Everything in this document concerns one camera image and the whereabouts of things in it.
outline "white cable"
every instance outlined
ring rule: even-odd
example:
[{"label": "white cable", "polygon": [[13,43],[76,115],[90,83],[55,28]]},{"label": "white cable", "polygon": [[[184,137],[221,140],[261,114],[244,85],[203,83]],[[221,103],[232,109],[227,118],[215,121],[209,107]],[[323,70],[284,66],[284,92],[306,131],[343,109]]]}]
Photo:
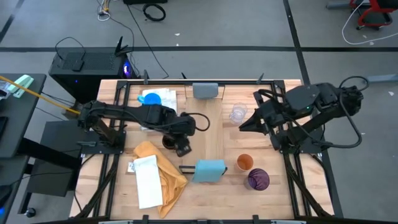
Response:
[{"label": "white cable", "polygon": [[[102,3],[101,3],[100,6],[98,6],[98,10],[97,10],[97,11],[98,11],[97,20],[99,20],[99,21],[101,21],[101,22],[107,21],[108,19],[111,18],[111,14],[108,13],[107,11],[105,11],[105,9],[104,9],[104,3],[105,3],[105,0],[102,0]],[[105,15],[107,15],[107,18],[105,18],[105,19],[100,19],[101,16],[105,16]]]},{"label": "white cable", "polygon": [[347,23],[348,23],[348,21],[351,19],[351,17],[353,16],[353,14],[359,9],[359,7],[362,6],[362,4],[363,4],[364,2],[365,2],[365,1],[363,1],[361,4],[359,4],[359,6],[353,11],[353,13],[351,13],[351,15],[349,16],[349,18],[348,18],[347,21],[346,21],[346,24],[344,24],[344,26],[343,26],[343,28],[342,28],[342,30],[341,30],[341,34],[342,34],[342,36],[343,36],[343,38],[344,38],[344,41],[345,41],[347,44],[351,44],[351,45],[366,44],[366,43],[369,43],[369,42],[372,42],[372,41],[384,40],[384,39],[393,37],[393,36],[395,36],[395,35],[398,35],[398,33],[396,33],[396,34],[388,35],[387,37],[381,37],[381,38],[377,38],[377,39],[373,39],[373,40],[367,40],[367,41],[359,42],[359,43],[351,43],[351,42],[349,42],[349,41],[346,39],[346,37],[344,36],[344,29],[346,28]]}]

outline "gray floor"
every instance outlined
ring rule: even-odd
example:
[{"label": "gray floor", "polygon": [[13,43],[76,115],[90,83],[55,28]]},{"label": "gray floor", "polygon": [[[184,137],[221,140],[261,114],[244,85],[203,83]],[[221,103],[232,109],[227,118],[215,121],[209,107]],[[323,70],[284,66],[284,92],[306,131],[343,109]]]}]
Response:
[{"label": "gray floor", "polygon": [[[349,11],[328,11],[326,0],[290,0],[290,6],[302,47],[350,47],[341,38],[341,28]],[[15,11],[17,0],[0,1],[0,27]],[[113,21],[99,22],[95,0],[26,0],[19,9],[0,47],[53,47],[66,36],[77,38],[86,47],[114,46],[120,35],[126,42],[131,33]],[[280,0],[170,0],[164,5],[167,18],[161,23],[144,20],[132,10],[152,46],[279,46],[293,47],[283,2]],[[135,45],[146,46],[137,26],[121,1],[111,1],[113,18],[133,29]],[[365,41],[397,32],[398,23],[380,32],[356,31],[354,22],[346,29],[353,42]],[[398,37],[359,47],[397,47]],[[65,41],[63,47],[77,46]],[[301,78],[295,52],[269,51],[201,51],[156,52],[172,78],[184,72],[188,78]],[[0,53],[2,73],[47,73],[53,52]],[[162,78],[150,52],[134,53],[140,71],[148,70],[151,78]],[[304,53],[312,83],[338,85],[351,75],[396,73],[398,53],[318,52]],[[73,98],[48,77],[44,92]],[[344,216],[372,220],[398,221],[398,87],[396,84],[372,85],[364,92],[363,108],[354,116],[363,133],[363,143],[355,149],[330,149],[338,193]],[[61,109],[39,101],[37,107],[61,118]],[[26,137],[40,141],[46,121],[56,118],[35,110]],[[332,142],[351,143],[356,139],[345,119],[327,124],[326,138]],[[25,190],[23,181],[8,223],[35,223],[66,219],[72,203],[67,197],[34,195],[30,206],[38,210],[28,219],[16,215]]]}]

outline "computer tower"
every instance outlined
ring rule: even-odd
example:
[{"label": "computer tower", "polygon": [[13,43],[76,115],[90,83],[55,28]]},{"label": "computer tower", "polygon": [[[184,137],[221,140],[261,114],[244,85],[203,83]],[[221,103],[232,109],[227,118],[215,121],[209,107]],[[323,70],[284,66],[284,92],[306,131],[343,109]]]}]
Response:
[{"label": "computer tower", "polygon": [[54,56],[49,75],[77,102],[95,100],[101,80],[137,78],[126,54],[128,51],[123,52],[124,47],[120,47],[121,41],[122,38],[116,49],[60,49]]}]

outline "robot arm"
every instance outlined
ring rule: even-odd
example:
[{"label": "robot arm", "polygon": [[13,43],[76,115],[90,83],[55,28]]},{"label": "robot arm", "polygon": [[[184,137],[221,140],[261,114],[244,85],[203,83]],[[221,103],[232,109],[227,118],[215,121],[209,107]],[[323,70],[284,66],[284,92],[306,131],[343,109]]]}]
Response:
[{"label": "robot arm", "polygon": [[[333,118],[352,116],[361,108],[363,95],[356,86],[349,88],[336,88],[329,83],[298,86],[288,91],[283,97],[284,102],[277,101],[270,96],[270,91],[259,90],[254,97],[259,105],[251,118],[239,127],[240,131],[254,131],[269,134],[275,150],[282,146],[297,146],[301,144],[309,133],[329,122]],[[262,96],[270,100],[263,102]],[[287,122],[319,113],[302,126],[289,127],[286,131],[274,132],[274,128]]]},{"label": "robot arm", "polygon": [[78,118],[78,125],[92,128],[109,147],[118,145],[119,133],[107,127],[102,118],[137,122],[141,126],[164,134],[164,144],[168,149],[176,149],[179,157],[191,151],[187,136],[195,134],[196,122],[186,113],[177,116],[176,112],[162,105],[142,105],[139,107],[108,105],[92,101],[84,105]]}]

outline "yellow towel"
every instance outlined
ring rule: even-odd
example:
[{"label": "yellow towel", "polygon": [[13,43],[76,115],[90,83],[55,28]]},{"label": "yellow towel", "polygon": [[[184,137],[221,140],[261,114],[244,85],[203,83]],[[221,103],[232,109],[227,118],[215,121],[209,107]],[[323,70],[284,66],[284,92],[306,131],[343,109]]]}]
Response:
[{"label": "yellow towel", "polygon": [[173,164],[149,141],[144,141],[134,150],[134,159],[156,155],[162,184],[163,205],[157,207],[161,218],[164,218],[180,197],[188,180],[180,174]]}]

